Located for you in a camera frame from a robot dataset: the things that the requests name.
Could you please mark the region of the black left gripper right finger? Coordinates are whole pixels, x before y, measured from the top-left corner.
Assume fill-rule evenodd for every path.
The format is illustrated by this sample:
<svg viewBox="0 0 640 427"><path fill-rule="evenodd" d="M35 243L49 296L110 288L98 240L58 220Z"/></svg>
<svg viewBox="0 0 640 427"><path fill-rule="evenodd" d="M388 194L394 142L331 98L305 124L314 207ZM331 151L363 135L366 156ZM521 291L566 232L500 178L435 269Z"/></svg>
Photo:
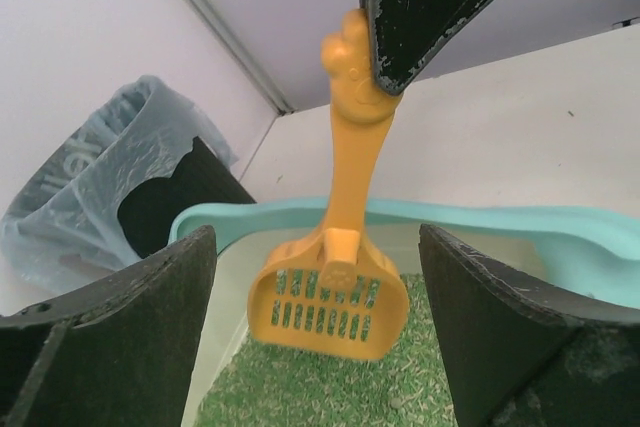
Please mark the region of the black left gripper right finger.
<svg viewBox="0 0 640 427"><path fill-rule="evenodd" d="M419 251L459 425L638 424L637 309L555 287L433 225Z"/></svg>

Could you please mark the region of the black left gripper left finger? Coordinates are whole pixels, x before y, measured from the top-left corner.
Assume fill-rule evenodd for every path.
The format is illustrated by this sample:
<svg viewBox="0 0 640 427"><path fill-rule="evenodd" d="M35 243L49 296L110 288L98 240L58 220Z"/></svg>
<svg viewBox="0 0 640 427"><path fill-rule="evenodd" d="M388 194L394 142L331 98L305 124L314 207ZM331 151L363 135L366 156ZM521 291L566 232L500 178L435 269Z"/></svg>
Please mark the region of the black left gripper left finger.
<svg viewBox="0 0 640 427"><path fill-rule="evenodd" d="M4 426L178 426L216 270L210 226L1 320Z"/></svg>

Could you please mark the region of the teal cat litter box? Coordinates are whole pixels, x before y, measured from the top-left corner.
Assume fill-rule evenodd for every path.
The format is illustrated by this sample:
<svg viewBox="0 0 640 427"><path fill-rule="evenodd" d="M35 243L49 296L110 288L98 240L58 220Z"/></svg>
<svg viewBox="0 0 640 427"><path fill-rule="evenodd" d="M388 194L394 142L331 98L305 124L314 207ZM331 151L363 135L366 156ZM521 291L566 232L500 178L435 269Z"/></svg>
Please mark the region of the teal cat litter box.
<svg viewBox="0 0 640 427"><path fill-rule="evenodd" d="M174 220L170 241L202 225L216 229L224 251L258 232L296 233L322 217L323 198L298 198L261 204L200 204ZM366 224L399 269L414 272L417 255L407 241L383 238L414 224L433 224L527 273L601 303L639 312L639 221L586 207L464 208L410 201L373 199ZM203 340L188 395L183 425L194 424L205 393L239 349L247 330L240 296L249 289L254 266L225 272L209 302Z"/></svg>

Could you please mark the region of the orange litter scoop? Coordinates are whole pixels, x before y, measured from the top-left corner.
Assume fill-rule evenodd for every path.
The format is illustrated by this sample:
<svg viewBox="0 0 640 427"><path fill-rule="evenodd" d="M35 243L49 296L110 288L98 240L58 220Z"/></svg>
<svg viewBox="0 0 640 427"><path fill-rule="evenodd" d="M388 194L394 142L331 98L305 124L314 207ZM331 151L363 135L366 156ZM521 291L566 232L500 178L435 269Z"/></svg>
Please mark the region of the orange litter scoop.
<svg viewBox="0 0 640 427"><path fill-rule="evenodd" d="M357 360L379 360L409 312L394 263L368 238L369 186L399 97L373 81L368 19L348 12L322 43L329 76L333 177L328 206L307 236L276 247L255 278L247 319L254 339Z"/></svg>

